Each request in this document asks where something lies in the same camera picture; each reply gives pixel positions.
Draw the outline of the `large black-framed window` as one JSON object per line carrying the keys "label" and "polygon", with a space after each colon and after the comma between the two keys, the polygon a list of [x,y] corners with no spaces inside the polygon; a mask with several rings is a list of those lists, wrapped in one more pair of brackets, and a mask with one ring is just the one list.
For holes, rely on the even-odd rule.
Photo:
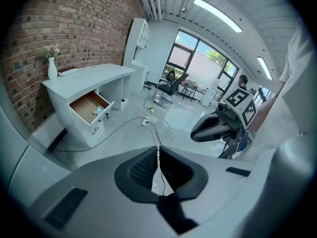
{"label": "large black-framed window", "polygon": [[222,97],[232,84],[238,68],[212,46],[184,31],[179,30],[162,75],[173,71],[175,79],[188,73],[186,83],[190,89],[205,94],[216,79],[215,91]]}

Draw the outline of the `tall white bookcase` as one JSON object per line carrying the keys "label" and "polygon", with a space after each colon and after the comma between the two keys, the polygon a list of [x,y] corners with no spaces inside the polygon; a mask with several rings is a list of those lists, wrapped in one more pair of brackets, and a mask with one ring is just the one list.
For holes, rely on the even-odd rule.
{"label": "tall white bookcase", "polygon": [[147,81],[150,68],[144,62],[145,52],[150,37],[150,28],[143,18],[134,18],[128,36],[123,66],[134,69],[130,91],[139,94]]}

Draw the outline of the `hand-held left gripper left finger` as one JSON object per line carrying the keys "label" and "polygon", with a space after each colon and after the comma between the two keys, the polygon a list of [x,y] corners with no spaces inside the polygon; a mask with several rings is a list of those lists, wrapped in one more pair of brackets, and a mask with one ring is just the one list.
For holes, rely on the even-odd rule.
{"label": "hand-held left gripper left finger", "polygon": [[74,184],[97,206],[157,205],[159,196],[152,192],[157,169],[157,147],[150,146],[85,164],[74,171]]}

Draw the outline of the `person's white shirt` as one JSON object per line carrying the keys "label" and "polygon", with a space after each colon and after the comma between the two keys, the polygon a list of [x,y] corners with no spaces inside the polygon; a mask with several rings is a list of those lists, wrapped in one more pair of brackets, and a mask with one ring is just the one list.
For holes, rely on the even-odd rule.
{"label": "person's white shirt", "polygon": [[284,88],[237,161],[254,163],[261,153],[277,149],[300,132],[317,131],[317,46],[303,20],[290,40],[279,80],[285,82]]}

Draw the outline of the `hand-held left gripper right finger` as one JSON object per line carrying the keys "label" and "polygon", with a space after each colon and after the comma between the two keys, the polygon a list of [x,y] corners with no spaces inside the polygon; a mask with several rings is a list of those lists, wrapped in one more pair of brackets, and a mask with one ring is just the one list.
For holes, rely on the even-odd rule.
{"label": "hand-held left gripper right finger", "polygon": [[248,170],[232,162],[196,155],[198,162],[189,159],[190,153],[178,154],[171,148],[159,148],[159,167],[174,193],[159,197],[160,207],[176,207],[183,201],[196,199],[204,190],[216,190],[212,181],[222,181],[228,173],[247,177]]}

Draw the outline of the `long ceiling light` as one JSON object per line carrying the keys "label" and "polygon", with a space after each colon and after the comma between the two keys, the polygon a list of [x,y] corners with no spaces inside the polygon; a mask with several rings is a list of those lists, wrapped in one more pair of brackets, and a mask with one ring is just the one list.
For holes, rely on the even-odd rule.
{"label": "long ceiling light", "polygon": [[257,59],[258,59],[260,65],[262,66],[262,68],[263,68],[263,70],[264,70],[265,75],[267,76],[267,78],[268,78],[269,80],[272,80],[271,73],[270,73],[270,71],[269,71],[269,69],[268,69],[268,67],[267,67],[267,64],[266,64],[264,58],[263,58],[263,57],[257,57]]}
{"label": "long ceiling light", "polygon": [[243,32],[242,28],[235,23],[229,16],[227,16],[224,12],[211,5],[210,3],[204,0],[194,0],[194,4],[200,6],[201,8],[207,10],[220,20],[222,20],[225,24],[227,24],[231,29],[233,29],[236,33]]}

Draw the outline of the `pale flower bunch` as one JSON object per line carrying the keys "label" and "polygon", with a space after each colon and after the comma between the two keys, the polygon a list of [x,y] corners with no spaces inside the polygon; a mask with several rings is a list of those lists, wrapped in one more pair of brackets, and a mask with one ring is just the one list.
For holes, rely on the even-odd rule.
{"label": "pale flower bunch", "polygon": [[60,54],[58,45],[45,46],[43,48],[43,56],[46,59],[56,58]]}

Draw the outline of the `white water dispenser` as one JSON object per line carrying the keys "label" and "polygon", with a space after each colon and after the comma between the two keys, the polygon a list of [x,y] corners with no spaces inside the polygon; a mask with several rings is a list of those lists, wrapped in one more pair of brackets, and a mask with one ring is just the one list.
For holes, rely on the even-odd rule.
{"label": "white water dispenser", "polygon": [[216,89],[220,83],[220,79],[215,79],[212,83],[211,86],[207,89],[205,94],[203,95],[202,99],[200,100],[200,103],[204,106],[207,107],[212,99],[214,98],[216,94]]}

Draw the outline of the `white desk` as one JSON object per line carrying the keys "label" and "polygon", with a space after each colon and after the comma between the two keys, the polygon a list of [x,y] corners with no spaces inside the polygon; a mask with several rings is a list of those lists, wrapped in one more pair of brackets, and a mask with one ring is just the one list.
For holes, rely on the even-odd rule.
{"label": "white desk", "polygon": [[[80,68],[76,73],[64,77],[58,76],[56,79],[45,80],[42,84],[48,91],[61,124],[71,136],[88,146],[69,104],[83,95],[95,91],[107,101],[115,102],[111,111],[120,111],[128,103],[133,72],[134,69],[115,64],[98,64]],[[102,119],[104,127],[108,115]]]}

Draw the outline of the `person's right forearm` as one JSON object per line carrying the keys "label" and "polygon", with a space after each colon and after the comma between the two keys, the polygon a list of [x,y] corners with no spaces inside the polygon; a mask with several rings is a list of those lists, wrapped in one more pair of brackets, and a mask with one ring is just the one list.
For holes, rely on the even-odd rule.
{"label": "person's right forearm", "polygon": [[254,119],[247,127],[247,131],[259,130],[259,128],[264,123],[270,109],[272,108],[273,104],[275,103],[277,97],[279,96],[280,92],[284,88],[284,85],[285,85],[285,82],[281,81],[280,87],[279,87],[277,93],[273,97],[271,97],[269,100],[267,100],[266,102],[264,102],[263,104],[261,104],[259,106],[259,108],[257,109],[257,113],[254,116]]}

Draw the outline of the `black frame chair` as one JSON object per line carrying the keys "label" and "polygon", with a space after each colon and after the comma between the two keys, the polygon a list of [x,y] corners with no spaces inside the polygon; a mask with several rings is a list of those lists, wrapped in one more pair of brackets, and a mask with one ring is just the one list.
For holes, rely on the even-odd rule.
{"label": "black frame chair", "polygon": [[182,81],[181,85],[183,86],[183,90],[181,91],[183,98],[186,96],[187,98],[190,98],[191,101],[193,101],[197,91],[197,86],[192,81],[189,81],[188,83],[186,79]]}

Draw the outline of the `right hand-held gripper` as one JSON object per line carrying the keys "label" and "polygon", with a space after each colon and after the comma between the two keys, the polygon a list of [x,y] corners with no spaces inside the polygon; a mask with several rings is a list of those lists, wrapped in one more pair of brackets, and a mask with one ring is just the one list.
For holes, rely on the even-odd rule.
{"label": "right hand-held gripper", "polygon": [[208,142],[222,138],[227,146],[238,144],[257,114],[254,96],[242,88],[237,88],[218,103],[216,113],[229,129],[223,133],[219,117],[207,114],[194,125],[191,139],[195,142]]}

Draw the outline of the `white drawer wooden inside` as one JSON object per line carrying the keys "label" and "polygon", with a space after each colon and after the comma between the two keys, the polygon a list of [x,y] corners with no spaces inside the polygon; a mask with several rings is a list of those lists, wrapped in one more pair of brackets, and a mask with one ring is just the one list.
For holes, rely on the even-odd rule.
{"label": "white drawer wooden inside", "polygon": [[[87,126],[92,126],[101,122],[109,114],[114,103],[107,101],[95,91],[91,91],[70,103],[69,106],[77,123],[82,121]],[[98,106],[105,109],[99,116],[93,114]]]}

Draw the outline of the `dark red book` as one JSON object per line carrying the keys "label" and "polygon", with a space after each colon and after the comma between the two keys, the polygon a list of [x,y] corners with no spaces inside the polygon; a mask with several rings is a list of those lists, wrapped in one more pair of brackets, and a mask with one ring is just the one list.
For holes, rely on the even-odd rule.
{"label": "dark red book", "polygon": [[64,76],[67,76],[69,74],[76,73],[77,71],[78,71],[77,67],[68,67],[68,68],[64,68],[64,69],[59,70],[57,75],[60,77],[64,77]]}

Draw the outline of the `white ceramic vase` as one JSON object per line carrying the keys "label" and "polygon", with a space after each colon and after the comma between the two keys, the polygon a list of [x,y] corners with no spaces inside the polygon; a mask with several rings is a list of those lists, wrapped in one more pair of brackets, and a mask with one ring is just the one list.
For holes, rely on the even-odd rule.
{"label": "white ceramic vase", "polygon": [[54,60],[55,60],[55,57],[48,58],[48,61],[49,61],[48,77],[49,77],[49,79],[56,79],[57,75],[58,75]]}

